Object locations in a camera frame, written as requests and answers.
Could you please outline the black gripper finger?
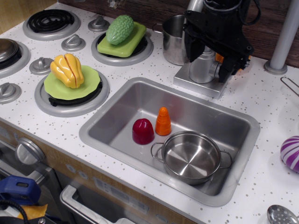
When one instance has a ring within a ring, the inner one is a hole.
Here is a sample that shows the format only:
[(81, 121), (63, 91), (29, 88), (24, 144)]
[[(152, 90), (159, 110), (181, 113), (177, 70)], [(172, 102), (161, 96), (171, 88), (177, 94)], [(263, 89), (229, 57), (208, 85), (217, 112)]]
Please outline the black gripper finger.
[(203, 36), (194, 37), (188, 35), (188, 58), (190, 62), (193, 62), (200, 55), (203, 54), (205, 50), (205, 41)]
[(224, 83), (231, 75), (235, 75), (239, 70), (244, 69), (244, 56), (224, 57), (223, 63), (219, 68), (219, 82)]

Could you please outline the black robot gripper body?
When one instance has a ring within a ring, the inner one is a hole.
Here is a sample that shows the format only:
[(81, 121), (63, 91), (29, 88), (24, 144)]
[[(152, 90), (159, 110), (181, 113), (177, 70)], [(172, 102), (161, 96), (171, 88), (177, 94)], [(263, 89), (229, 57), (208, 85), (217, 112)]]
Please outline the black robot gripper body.
[(244, 56), (247, 67), (253, 46), (243, 34), (250, 7), (249, 0), (204, 0), (201, 12), (184, 12), (186, 23), (185, 49), (188, 56), (188, 35), (203, 36), (205, 45), (223, 57)]

